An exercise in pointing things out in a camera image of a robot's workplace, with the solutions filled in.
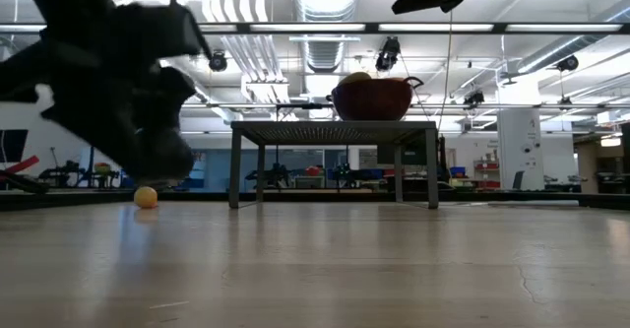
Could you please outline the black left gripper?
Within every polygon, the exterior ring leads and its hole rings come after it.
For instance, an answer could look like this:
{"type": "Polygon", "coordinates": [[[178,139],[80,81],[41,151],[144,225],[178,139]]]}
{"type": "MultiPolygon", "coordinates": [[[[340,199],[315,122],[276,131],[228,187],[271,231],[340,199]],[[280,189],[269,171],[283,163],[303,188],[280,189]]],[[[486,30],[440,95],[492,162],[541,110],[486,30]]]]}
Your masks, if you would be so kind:
{"type": "Polygon", "coordinates": [[[192,79],[162,59],[210,55],[190,10],[181,5],[105,3],[41,5],[46,23],[38,42],[0,62],[0,101],[37,100],[38,84],[51,87],[57,107],[42,117],[94,146],[126,171],[142,171],[142,150],[127,115],[74,109],[80,102],[110,102],[147,127],[179,127],[182,104],[196,93],[192,79]]]}

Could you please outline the long orange toy mango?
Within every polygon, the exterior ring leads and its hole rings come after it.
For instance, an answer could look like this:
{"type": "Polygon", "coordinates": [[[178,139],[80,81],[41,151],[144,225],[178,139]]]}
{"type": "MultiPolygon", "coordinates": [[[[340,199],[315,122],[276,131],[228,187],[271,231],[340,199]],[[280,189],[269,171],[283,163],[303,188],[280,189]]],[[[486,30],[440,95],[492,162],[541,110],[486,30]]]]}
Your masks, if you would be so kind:
{"type": "Polygon", "coordinates": [[[354,82],[371,80],[372,77],[366,72],[354,72],[339,80],[338,85],[345,85],[354,82]]]}

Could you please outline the purple colander bowl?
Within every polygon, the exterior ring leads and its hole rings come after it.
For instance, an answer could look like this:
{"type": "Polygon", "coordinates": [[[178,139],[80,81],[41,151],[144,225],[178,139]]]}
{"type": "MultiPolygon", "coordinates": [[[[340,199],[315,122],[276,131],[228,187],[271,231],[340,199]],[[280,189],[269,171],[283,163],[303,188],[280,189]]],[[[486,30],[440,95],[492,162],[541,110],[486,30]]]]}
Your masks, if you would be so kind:
{"type": "Polygon", "coordinates": [[[343,121],[399,121],[409,110],[413,93],[423,85],[417,77],[372,78],[336,85],[326,100],[343,121]]]}

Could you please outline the small orange toy fruit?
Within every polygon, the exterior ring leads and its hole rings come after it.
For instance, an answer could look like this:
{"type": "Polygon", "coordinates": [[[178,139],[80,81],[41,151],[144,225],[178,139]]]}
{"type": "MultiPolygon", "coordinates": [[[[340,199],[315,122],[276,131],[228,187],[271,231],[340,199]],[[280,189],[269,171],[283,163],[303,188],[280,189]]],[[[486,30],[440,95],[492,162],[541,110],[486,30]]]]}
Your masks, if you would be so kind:
{"type": "Polygon", "coordinates": [[[158,205],[158,193],[150,186],[141,186],[134,192],[133,201],[141,209],[153,209],[158,205]]]}

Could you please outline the black overhead crossbar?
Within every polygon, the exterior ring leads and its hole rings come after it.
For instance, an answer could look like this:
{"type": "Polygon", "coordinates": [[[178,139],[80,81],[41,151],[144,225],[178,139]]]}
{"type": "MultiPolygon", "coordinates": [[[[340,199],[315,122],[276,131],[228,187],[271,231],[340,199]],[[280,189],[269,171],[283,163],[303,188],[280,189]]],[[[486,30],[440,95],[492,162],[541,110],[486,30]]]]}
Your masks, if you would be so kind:
{"type": "Polygon", "coordinates": [[[200,23],[204,35],[226,34],[630,34],[630,23],[200,23]]]}

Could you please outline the dark background machine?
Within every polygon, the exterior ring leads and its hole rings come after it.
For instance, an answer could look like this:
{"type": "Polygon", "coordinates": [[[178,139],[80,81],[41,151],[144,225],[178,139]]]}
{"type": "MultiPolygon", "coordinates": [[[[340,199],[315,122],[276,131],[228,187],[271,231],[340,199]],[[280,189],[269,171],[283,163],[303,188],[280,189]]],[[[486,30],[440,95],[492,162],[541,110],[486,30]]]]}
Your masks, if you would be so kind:
{"type": "Polygon", "coordinates": [[[79,163],[67,161],[63,165],[44,170],[37,180],[53,188],[72,188],[86,180],[88,173],[79,163]]]}

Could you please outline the red bar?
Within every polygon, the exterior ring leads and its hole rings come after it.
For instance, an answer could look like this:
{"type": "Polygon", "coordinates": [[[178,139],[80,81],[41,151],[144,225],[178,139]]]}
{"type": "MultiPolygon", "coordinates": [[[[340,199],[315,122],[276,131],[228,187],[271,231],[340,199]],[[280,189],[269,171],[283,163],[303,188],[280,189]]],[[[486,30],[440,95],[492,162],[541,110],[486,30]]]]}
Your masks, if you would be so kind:
{"type": "Polygon", "coordinates": [[[39,158],[37,156],[31,156],[25,159],[24,161],[21,161],[19,163],[16,163],[7,167],[6,169],[0,169],[0,175],[16,174],[20,171],[23,171],[37,164],[38,162],[39,162],[39,158]]]}

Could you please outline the grey perforated metal shelf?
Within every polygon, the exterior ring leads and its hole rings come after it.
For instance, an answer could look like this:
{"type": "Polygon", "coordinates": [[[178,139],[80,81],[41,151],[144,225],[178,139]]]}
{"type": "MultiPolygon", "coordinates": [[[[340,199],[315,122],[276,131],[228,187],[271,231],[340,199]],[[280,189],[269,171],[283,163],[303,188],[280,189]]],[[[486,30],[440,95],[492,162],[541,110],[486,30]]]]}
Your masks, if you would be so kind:
{"type": "Polygon", "coordinates": [[[392,145],[395,166],[395,199],[404,200],[402,148],[424,138],[428,207],[439,207],[437,180],[437,125],[433,121],[233,121],[231,128],[228,206],[240,201],[242,140],[258,146],[257,172],[265,170],[267,146],[366,146],[392,145]]]}

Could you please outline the red storage shelf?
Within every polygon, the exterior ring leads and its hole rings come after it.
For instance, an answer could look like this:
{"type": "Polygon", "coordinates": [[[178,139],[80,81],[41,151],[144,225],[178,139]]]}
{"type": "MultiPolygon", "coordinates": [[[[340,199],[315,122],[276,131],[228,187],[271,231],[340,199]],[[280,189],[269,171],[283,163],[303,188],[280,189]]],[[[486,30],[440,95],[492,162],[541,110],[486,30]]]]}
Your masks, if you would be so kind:
{"type": "Polygon", "coordinates": [[[479,189],[498,189],[501,187],[498,161],[474,161],[473,175],[473,180],[479,189]]]}

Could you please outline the black wall monitor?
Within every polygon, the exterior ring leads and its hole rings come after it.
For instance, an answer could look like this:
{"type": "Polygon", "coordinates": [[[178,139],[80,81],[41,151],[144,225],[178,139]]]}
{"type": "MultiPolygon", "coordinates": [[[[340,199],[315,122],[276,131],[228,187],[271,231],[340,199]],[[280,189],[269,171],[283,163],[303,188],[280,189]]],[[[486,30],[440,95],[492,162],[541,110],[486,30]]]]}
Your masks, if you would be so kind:
{"type": "Polygon", "coordinates": [[[0,130],[0,163],[18,163],[22,160],[27,129],[0,130]]]}

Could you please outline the silver ventilation duct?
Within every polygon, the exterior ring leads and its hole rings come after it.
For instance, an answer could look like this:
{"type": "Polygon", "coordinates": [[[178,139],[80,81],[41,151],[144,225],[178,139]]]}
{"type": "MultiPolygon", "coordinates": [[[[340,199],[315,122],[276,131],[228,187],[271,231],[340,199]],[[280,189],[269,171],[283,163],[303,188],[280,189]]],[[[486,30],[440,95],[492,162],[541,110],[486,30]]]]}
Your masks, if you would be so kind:
{"type": "MultiPolygon", "coordinates": [[[[338,23],[354,19],[358,0],[294,0],[299,22],[338,23]]],[[[341,41],[302,43],[307,67],[315,73],[335,72],[342,63],[346,44],[341,41]]]]}

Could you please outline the black metal table frame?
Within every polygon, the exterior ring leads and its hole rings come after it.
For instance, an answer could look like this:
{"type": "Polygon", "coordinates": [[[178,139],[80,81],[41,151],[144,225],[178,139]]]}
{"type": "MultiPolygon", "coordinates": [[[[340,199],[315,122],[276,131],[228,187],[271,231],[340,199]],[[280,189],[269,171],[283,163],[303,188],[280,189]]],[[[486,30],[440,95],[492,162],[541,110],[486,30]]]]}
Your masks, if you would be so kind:
{"type": "MultiPolygon", "coordinates": [[[[210,192],[165,192],[158,195],[160,201],[174,202],[224,202],[226,193],[210,192]]],[[[124,203],[133,200],[129,191],[77,191],[29,194],[25,192],[0,192],[0,212],[54,208],[64,206],[124,203]]],[[[359,192],[267,192],[265,202],[297,203],[350,203],[350,202],[393,202],[393,193],[359,192]]],[[[535,202],[576,201],[581,207],[630,211],[630,195],[624,194],[581,194],[558,192],[453,192],[438,194],[438,202],[535,202]]]]}

